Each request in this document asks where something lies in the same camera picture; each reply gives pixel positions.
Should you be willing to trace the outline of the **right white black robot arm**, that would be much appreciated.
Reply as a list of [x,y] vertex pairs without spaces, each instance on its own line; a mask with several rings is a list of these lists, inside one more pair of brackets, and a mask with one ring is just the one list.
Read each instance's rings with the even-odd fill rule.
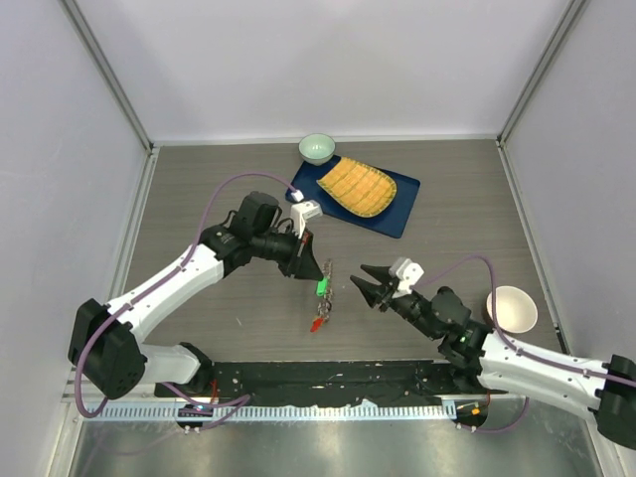
[[409,259],[366,265],[367,281],[352,276],[367,304],[393,310],[431,340],[451,365],[448,378],[460,392],[476,388],[535,399],[593,421],[613,443],[635,446],[635,363],[613,355],[598,361],[560,354],[512,338],[472,317],[458,295],[440,287],[427,299],[414,287],[422,268]]

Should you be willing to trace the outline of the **green capped key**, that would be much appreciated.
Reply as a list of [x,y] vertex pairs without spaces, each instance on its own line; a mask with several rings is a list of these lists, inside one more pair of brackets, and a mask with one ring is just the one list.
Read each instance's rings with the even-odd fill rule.
[[328,277],[324,277],[322,280],[320,280],[317,283],[316,295],[317,296],[324,296],[325,293],[327,292],[328,286],[329,286],[329,278]]

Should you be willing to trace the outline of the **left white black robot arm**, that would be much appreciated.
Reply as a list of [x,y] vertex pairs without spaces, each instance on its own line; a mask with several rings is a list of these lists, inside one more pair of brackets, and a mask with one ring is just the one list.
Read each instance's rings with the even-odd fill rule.
[[210,358],[190,343],[147,344],[151,332],[205,288],[254,258],[276,263],[295,279],[320,281],[309,220],[321,216],[315,201],[303,201],[283,218],[277,200],[252,192],[226,220],[201,231],[195,243],[163,270],[128,293],[79,307],[69,359],[105,398],[126,396],[140,384],[198,397],[214,378]]

